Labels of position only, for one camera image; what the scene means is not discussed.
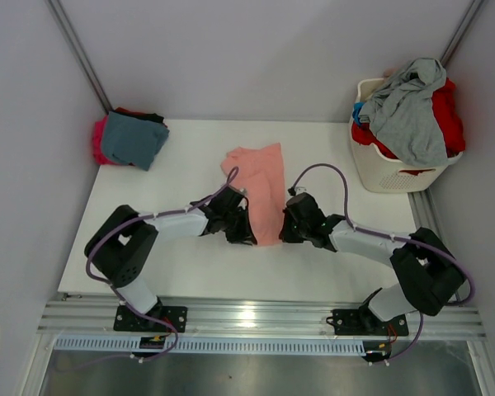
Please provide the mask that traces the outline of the pink t shirt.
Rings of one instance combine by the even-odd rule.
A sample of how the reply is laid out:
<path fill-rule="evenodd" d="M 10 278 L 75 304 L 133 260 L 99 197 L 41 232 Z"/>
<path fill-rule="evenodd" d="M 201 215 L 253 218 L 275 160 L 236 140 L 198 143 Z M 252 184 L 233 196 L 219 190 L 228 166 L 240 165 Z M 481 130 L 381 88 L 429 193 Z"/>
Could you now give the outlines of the pink t shirt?
<path fill-rule="evenodd" d="M 281 242 L 284 224 L 285 172 L 279 143 L 264 148 L 237 147 L 221 163 L 224 174 L 238 168 L 232 186 L 244 189 L 248 200 L 249 223 L 257 246 L 269 247 Z"/>

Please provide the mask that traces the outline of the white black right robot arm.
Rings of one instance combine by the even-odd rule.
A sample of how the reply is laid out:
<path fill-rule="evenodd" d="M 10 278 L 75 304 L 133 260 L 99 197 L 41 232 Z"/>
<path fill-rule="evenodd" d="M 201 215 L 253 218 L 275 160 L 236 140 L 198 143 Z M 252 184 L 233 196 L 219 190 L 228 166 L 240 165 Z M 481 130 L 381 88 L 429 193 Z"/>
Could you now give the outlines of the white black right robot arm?
<path fill-rule="evenodd" d="M 368 333 L 378 333 L 390 320 L 414 311 L 437 315 L 467 281 L 430 229 L 419 228 L 403 237 L 364 230 L 341 215 L 326 216 L 308 193 L 286 202 L 280 239 L 308 241 L 316 248 L 355 254 L 393 269 L 398 283 L 374 291 L 358 309 L 360 326 Z"/>

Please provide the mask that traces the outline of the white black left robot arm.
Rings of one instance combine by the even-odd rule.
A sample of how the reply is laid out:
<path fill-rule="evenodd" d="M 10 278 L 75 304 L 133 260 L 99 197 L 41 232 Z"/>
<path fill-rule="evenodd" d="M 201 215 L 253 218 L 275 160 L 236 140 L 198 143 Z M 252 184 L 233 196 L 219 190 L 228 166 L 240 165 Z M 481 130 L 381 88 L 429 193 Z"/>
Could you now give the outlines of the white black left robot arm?
<path fill-rule="evenodd" d="M 133 311 L 134 323 L 151 331 L 161 322 L 162 303 L 141 272 L 154 245 L 220 232 L 228 243 L 257 245 L 248 218 L 248 198 L 231 186 L 181 210 L 145 214 L 120 205 L 84 248 L 86 273 L 108 285 Z"/>

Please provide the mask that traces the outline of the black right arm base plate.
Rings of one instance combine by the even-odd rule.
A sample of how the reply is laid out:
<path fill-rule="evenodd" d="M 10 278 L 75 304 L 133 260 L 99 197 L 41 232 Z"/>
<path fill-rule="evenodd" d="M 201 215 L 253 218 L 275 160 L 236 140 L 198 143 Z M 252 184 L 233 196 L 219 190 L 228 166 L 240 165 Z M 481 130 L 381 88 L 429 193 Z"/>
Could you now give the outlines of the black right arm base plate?
<path fill-rule="evenodd" d="M 407 319 L 399 315 L 387 322 L 381 321 L 368 311 L 359 309 L 333 309 L 325 319 L 338 336 L 377 336 L 387 337 L 409 335 Z"/>

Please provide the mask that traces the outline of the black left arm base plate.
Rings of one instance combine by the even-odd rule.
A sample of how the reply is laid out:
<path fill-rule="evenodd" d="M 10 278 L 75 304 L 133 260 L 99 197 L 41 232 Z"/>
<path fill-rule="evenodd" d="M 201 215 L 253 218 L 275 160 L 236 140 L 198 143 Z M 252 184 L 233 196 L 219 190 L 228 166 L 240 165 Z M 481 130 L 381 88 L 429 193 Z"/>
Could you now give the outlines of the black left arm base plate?
<path fill-rule="evenodd" d="M 148 313 L 138 315 L 121 305 L 115 314 L 113 330 L 116 332 L 177 332 L 184 333 L 188 308 L 185 306 L 155 306 Z"/>

